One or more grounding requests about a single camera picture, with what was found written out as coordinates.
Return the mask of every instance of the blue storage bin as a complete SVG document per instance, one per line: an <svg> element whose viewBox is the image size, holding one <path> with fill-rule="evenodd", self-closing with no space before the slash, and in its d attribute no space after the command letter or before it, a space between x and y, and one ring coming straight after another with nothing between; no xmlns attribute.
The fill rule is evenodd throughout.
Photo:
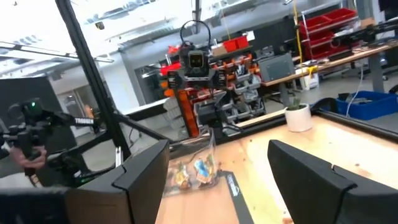
<svg viewBox="0 0 398 224"><path fill-rule="evenodd" d="M372 102L362 105L351 104L348 112L351 118L370 120L398 112L398 95L373 91L360 91L356 96L356 99L358 98L366 98L372 100ZM346 115L348 102L339 99L336 101L339 113Z"/></svg>

